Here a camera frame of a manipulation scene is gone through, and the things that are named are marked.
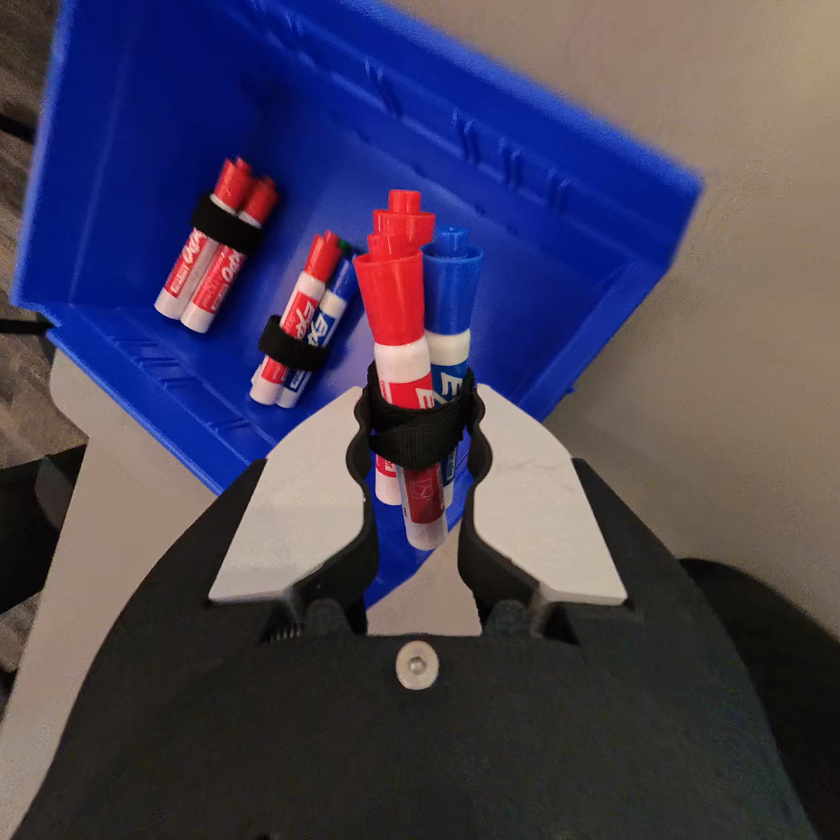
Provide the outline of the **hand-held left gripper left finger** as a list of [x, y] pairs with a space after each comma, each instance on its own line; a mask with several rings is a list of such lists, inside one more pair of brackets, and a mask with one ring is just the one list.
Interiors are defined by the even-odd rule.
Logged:
[[368, 392], [360, 386], [295, 427], [265, 459], [209, 590], [211, 603], [276, 603], [303, 623], [335, 602], [369, 632], [364, 595], [380, 569]]

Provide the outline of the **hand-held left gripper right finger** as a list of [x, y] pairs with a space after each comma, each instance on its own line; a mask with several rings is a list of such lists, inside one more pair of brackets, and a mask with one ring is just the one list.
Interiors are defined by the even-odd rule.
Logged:
[[471, 396], [458, 573], [485, 625], [501, 602], [533, 632], [559, 605], [624, 607], [629, 594], [569, 451], [486, 384]]

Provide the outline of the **blue plastic bin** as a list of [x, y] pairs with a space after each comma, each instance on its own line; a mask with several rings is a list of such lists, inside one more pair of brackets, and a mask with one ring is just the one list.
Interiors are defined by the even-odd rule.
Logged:
[[[154, 310], [224, 160], [280, 206], [207, 333]], [[391, 189], [484, 250], [469, 363], [537, 420], [669, 270], [697, 175], [375, 2], [62, 2], [10, 297], [215, 492], [365, 385], [361, 301], [299, 404], [248, 397], [312, 239]]]

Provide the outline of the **red blue green marker bundle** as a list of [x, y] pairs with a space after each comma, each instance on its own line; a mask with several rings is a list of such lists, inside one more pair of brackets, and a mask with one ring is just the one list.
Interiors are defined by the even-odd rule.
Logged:
[[258, 342], [264, 358], [249, 392], [256, 403], [274, 404], [290, 371], [311, 369], [319, 361], [321, 352], [309, 347], [304, 339], [343, 255], [338, 243], [339, 237], [331, 230], [314, 236], [285, 310], [268, 318]]

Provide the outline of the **two red markers bundle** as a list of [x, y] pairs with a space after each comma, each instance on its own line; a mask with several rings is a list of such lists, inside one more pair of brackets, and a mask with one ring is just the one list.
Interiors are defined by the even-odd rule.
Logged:
[[225, 160], [215, 188], [196, 203], [192, 230], [154, 304], [160, 314], [181, 318], [222, 244], [218, 236], [229, 227], [227, 217], [237, 217], [253, 184], [251, 167], [244, 159]]

